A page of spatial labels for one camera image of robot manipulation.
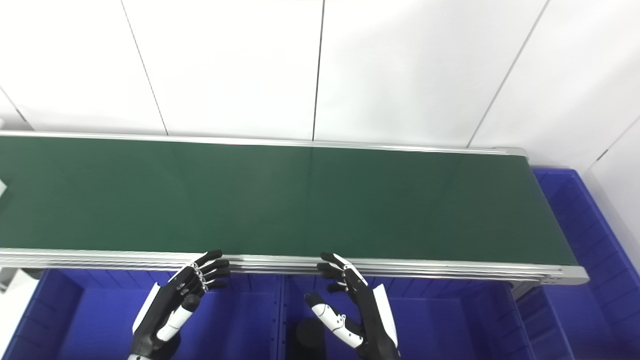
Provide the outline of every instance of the robot finger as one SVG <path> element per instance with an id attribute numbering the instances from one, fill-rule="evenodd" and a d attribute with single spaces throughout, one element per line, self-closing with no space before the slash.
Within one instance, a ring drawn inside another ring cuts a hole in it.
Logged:
<path id="1" fill-rule="evenodd" d="M 224 280 L 213 280 L 213 281 L 209 281 L 205 284 L 207 286 L 207 289 L 211 290 L 211 289 L 222 289 L 222 288 L 226 288 L 227 287 L 227 282 Z"/>
<path id="2" fill-rule="evenodd" d="M 220 268 L 220 269 L 214 269 L 213 271 L 204 274 L 204 279 L 205 281 L 211 281 L 219 277 L 228 277 L 228 276 L 229 276 L 229 269 Z"/>
<path id="3" fill-rule="evenodd" d="M 345 284 L 344 282 L 334 282 L 332 284 L 329 284 L 326 286 L 326 290 L 329 293 L 337 293 L 337 292 L 345 292 L 347 291 L 347 284 Z"/>
<path id="4" fill-rule="evenodd" d="M 203 256 L 196 259 L 194 263 L 198 266 L 204 266 L 206 263 L 222 257 L 222 250 L 212 250 L 206 252 Z"/>
<path id="5" fill-rule="evenodd" d="M 177 333 L 180 331 L 180 328 L 184 325 L 184 323 L 189 320 L 189 317 L 193 314 L 198 306 L 200 305 L 200 297 L 189 294 L 183 301 L 182 304 L 171 313 L 169 319 L 167 319 L 166 324 L 158 330 L 156 333 L 156 337 L 161 341 L 169 341 L 171 340 Z"/>
<path id="6" fill-rule="evenodd" d="M 332 263 L 318 263 L 316 268 L 320 271 L 320 276 L 323 279 L 333 279 L 342 281 L 344 278 L 344 273 L 342 269 L 339 268 L 336 264 Z"/>
<path id="7" fill-rule="evenodd" d="M 365 285 L 368 285 L 367 281 L 364 279 L 362 274 L 360 274 L 358 269 L 356 269 L 355 266 L 353 266 L 353 264 L 351 264 L 349 261 L 344 259 L 342 256 L 338 254 L 334 254 L 332 252 L 322 252 L 320 253 L 320 258 L 322 258 L 322 260 L 329 261 L 330 263 L 336 264 L 340 269 L 342 269 L 342 271 L 346 272 L 347 270 L 351 270 L 355 275 L 357 275 L 357 277 L 360 279 L 362 283 L 364 283 Z M 351 286 L 348 278 L 347 278 L 347 285 Z"/>
<path id="8" fill-rule="evenodd" d="M 364 336 L 358 324 L 346 315 L 341 315 L 315 291 L 305 294 L 305 302 L 311 311 L 331 330 L 338 339 L 352 348 L 359 347 L 364 342 Z"/>
<path id="9" fill-rule="evenodd" d="M 193 276 L 190 278 L 190 281 L 185 284 L 182 288 L 179 288 L 180 295 L 185 296 L 187 294 L 197 294 L 199 290 L 202 289 L 202 280 L 200 280 L 199 276 Z"/>
<path id="10" fill-rule="evenodd" d="M 203 274 L 206 274 L 207 272 L 210 272 L 211 270 L 220 269 L 220 268 L 228 268 L 228 267 L 229 267 L 229 260 L 227 260 L 227 259 L 216 259 L 215 261 L 200 267 L 200 271 Z"/>

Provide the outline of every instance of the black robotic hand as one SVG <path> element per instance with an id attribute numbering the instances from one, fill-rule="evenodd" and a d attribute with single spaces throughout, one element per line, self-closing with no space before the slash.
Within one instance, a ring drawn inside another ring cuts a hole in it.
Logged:
<path id="1" fill-rule="evenodd" d="M 311 291 L 305 295 L 305 301 L 314 314 L 340 340 L 355 348 L 362 359 L 400 359 L 396 324 L 384 285 L 370 289 L 367 281 L 349 261 L 329 252 L 323 252 L 320 257 L 328 261 L 317 265 L 322 277 L 336 280 L 327 286 L 327 290 L 330 293 L 345 291 L 358 306 L 362 323 L 357 324 L 341 315 L 318 293 Z"/>
<path id="2" fill-rule="evenodd" d="M 129 360 L 169 360 L 180 345 L 180 328 L 211 289 L 224 288 L 229 261 L 209 251 L 180 269 L 164 286 L 156 283 L 133 323 Z"/>

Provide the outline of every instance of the panel seam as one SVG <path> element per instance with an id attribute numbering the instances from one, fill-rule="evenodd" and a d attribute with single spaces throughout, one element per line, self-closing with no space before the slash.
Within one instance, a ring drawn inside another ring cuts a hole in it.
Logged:
<path id="1" fill-rule="evenodd" d="M 158 99 L 156 97 L 156 93 L 154 92 L 154 87 L 151 85 L 151 79 L 149 78 L 149 73 L 147 72 L 147 67 L 145 66 L 144 60 L 142 60 L 142 54 L 140 53 L 140 47 L 138 46 L 138 41 L 136 40 L 136 35 L 133 33 L 133 28 L 131 27 L 131 21 L 129 21 L 129 15 L 127 15 L 127 9 L 124 7 L 123 0 L 120 0 L 120 4 L 122 5 L 122 11 L 124 12 L 125 18 L 127 18 L 127 24 L 129 25 L 129 31 L 131 31 L 131 37 L 133 37 L 133 42 L 136 44 L 136 50 L 138 51 L 138 56 L 140 57 L 140 63 L 142 63 L 142 68 L 145 71 L 145 76 L 147 77 L 147 83 L 149 83 L 149 88 L 151 89 L 151 94 L 154 97 L 154 102 L 156 102 L 156 108 L 158 110 L 158 115 L 160 115 L 160 121 L 162 121 L 162 126 L 164 128 L 164 133 L 169 136 L 169 131 L 166 129 L 166 124 L 164 123 L 164 118 L 162 116 L 162 112 L 160 111 L 160 105 L 158 105 Z"/>
<path id="2" fill-rule="evenodd" d="M 24 115 L 22 114 L 22 112 L 20 111 L 20 109 L 18 109 L 18 106 L 15 104 L 15 102 L 13 102 L 13 100 L 11 100 L 11 97 L 9 97 L 9 94 L 6 93 L 6 91 L 4 90 L 4 88 L 2 88 L 2 86 L 0 86 L 0 92 L 2 92 L 4 94 L 4 96 L 6 97 L 7 101 L 9 101 L 9 103 L 11 104 L 11 106 L 13 106 L 13 109 L 15 110 L 15 112 L 18 113 L 18 115 L 20 115 L 20 118 L 22 119 L 22 121 L 26 122 L 28 126 L 31 127 L 31 129 L 33 129 L 33 126 L 31 126 L 31 124 L 29 124 L 29 122 L 27 121 L 27 119 L 24 117 Z"/>
<path id="3" fill-rule="evenodd" d="M 320 84 L 320 57 L 322 56 L 322 33 L 324 30 L 324 2 L 322 1 L 322 16 L 320 18 L 320 43 L 318 47 L 318 67 L 316 72 L 316 97 L 314 99 L 314 125 L 311 132 L 311 141 L 316 140 L 316 113 L 318 109 L 318 85 Z"/>
<path id="4" fill-rule="evenodd" d="M 531 26 L 531 30 L 529 30 L 529 33 L 527 34 L 527 37 L 524 39 L 524 42 L 522 43 L 522 46 L 520 46 L 520 50 L 518 50 L 518 53 L 516 54 L 516 57 L 513 59 L 513 62 L 511 63 L 511 66 L 509 67 L 509 70 L 507 70 L 507 73 L 505 74 L 504 78 L 502 79 L 502 82 L 500 83 L 500 86 L 498 86 L 498 90 L 493 95 L 493 99 L 491 99 L 491 102 L 489 102 L 489 106 L 484 111 L 484 114 L 483 114 L 482 118 L 480 118 L 480 122 L 478 122 L 478 125 L 476 126 L 476 129 L 474 130 L 473 134 L 471 135 L 471 138 L 467 142 L 467 147 L 471 146 L 471 143 L 474 141 L 474 138 L 476 137 L 478 131 L 480 130 L 480 127 L 484 124 L 484 120 L 486 119 L 487 114 L 489 114 L 489 111 L 491 111 L 491 108 L 493 107 L 493 104 L 495 103 L 495 100 L 498 98 L 498 95 L 500 95 L 500 92 L 502 91 L 502 88 L 504 87 L 504 84 L 507 82 L 507 79 L 509 78 L 509 75 L 511 75 L 511 71 L 513 70 L 513 68 L 515 67 L 516 63 L 518 62 L 518 59 L 520 59 L 520 55 L 522 55 L 522 51 L 524 50 L 524 48 L 529 43 L 529 39 L 531 38 L 531 35 L 533 34 L 534 30 L 538 26 L 538 23 L 540 22 L 540 19 L 542 19 L 542 15 L 544 15 L 545 10 L 547 9 L 547 6 L 549 5 L 549 2 L 551 2 L 551 0 L 547 0 L 547 2 L 545 2 L 545 4 L 542 6 L 542 10 L 540 10 L 540 13 L 538 14 L 538 17 L 533 22 L 533 26 Z"/>

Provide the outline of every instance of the blue plastic bin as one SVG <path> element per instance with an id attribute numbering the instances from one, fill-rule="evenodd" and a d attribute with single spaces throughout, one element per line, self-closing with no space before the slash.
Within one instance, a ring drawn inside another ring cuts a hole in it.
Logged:
<path id="1" fill-rule="evenodd" d="M 384 283 L 396 321 L 403 360 L 533 359 L 509 285 L 502 282 L 368 278 Z M 329 294 L 329 281 L 314 276 L 285 278 L 285 333 L 314 317 L 300 299 L 311 290 L 341 313 L 359 322 L 358 309 L 344 293 Z M 358 359 L 356 352 L 325 331 L 327 359 Z M 280 358 L 286 358 L 286 347 Z"/>
<path id="2" fill-rule="evenodd" d="M 543 286 L 518 300 L 536 357 L 640 359 L 637 272 L 576 171 L 534 173 L 591 278 L 580 286 Z"/>
<path id="3" fill-rule="evenodd" d="M 154 282 L 167 272 L 47 270 L 5 360 L 122 360 L 131 326 Z M 182 328 L 174 359 L 275 359 L 281 277 L 233 275 L 203 297 Z"/>
<path id="4" fill-rule="evenodd" d="M 4 360 L 125 359 L 131 325 L 149 288 L 167 272 L 47 270 Z M 403 359 L 532 360 L 509 285 L 500 282 L 373 278 L 384 282 Z M 182 330 L 181 359 L 286 358 L 287 330 L 314 317 L 303 295 L 319 291 L 359 321 L 348 297 L 329 295 L 313 276 L 233 275 L 208 293 Z M 329 359 L 356 359 L 326 335 Z"/>

